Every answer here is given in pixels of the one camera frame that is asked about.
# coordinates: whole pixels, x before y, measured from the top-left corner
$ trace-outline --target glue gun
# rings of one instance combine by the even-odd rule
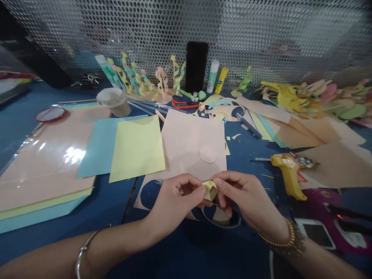
[[[297,171],[300,166],[291,156],[277,156],[273,155],[268,158],[256,158],[256,161],[271,161],[271,164],[280,168],[283,174],[284,186],[286,187],[287,195],[293,196],[296,200],[305,201],[307,197],[302,193],[300,184],[297,180]]]

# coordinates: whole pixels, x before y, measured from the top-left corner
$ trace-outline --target paper cup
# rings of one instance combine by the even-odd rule
[[[117,117],[126,117],[131,113],[131,108],[121,89],[105,88],[97,94],[97,101]]]

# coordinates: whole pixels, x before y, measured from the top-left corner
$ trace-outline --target gold bracelet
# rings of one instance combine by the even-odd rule
[[[301,253],[306,251],[305,238],[301,234],[300,229],[292,221],[285,218],[288,224],[290,238],[287,243],[278,244],[273,243],[266,238],[264,238],[260,233],[260,237],[269,244],[270,249],[283,256],[299,256]]]

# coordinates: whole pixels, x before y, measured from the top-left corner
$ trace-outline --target perforated metal mesh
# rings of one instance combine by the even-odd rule
[[[36,42],[72,77],[102,76],[94,56],[120,65],[121,52],[154,77],[188,41],[210,44],[210,62],[229,68],[235,88],[252,65],[261,80],[341,84],[372,75],[370,1],[361,0],[2,0]]]

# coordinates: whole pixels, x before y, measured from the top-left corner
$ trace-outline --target smartphone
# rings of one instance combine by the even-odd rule
[[[209,46],[205,42],[187,43],[185,91],[188,93],[192,94],[203,89],[208,49]]]
[[[295,218],[295,221],[303,235],[306,235],[325,249],[336,249],[331,236],[322,222],[303,218]]]

